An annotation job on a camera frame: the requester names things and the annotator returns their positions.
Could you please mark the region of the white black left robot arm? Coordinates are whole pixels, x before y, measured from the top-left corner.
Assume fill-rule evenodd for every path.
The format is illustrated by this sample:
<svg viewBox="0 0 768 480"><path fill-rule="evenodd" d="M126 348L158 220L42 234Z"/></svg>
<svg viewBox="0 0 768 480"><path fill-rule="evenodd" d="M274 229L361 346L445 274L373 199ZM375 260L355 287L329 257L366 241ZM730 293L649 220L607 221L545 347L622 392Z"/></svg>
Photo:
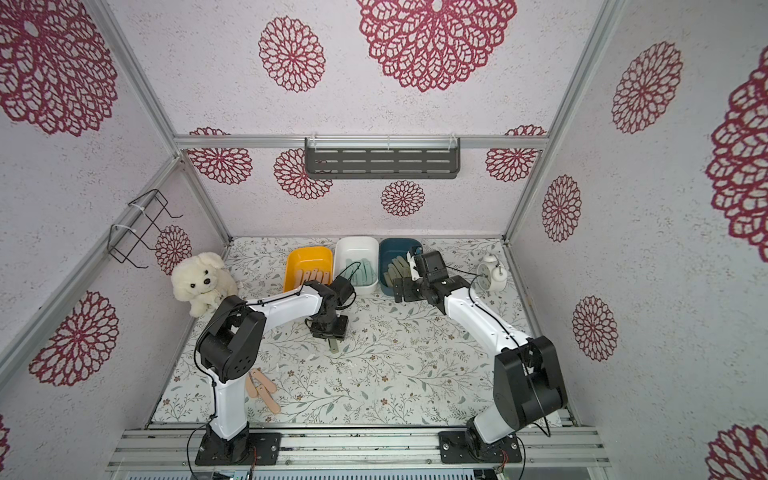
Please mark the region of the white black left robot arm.
<svg viewBox="0 0 768 480"><path fill-rule="evenodd" d="M352 284L338 277L331 284L308 281L281 295L245 300L225 298L195 343L195 362L213 387L214 437L229 443L248 429L245 380L256 362L263 335L292 321L307 322L315 338L342 340L356 299Z"/></svg>

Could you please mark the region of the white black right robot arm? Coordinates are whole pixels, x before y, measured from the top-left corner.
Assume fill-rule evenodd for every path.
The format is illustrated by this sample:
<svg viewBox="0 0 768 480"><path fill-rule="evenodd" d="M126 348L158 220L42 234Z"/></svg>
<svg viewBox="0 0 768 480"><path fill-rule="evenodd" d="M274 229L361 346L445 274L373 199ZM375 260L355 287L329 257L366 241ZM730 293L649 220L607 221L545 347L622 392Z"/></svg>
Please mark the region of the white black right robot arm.
<svg viewBox="0 0 768 480"><path fill-rule="evenodd" d="M556 348L532 337L486 305L472 282L449 274L438 251L406 254L409 272L393 282L397 302L425 301L461 325L494 360L493 404L468 421L466 442L486 450L568 404Z"/></svg>

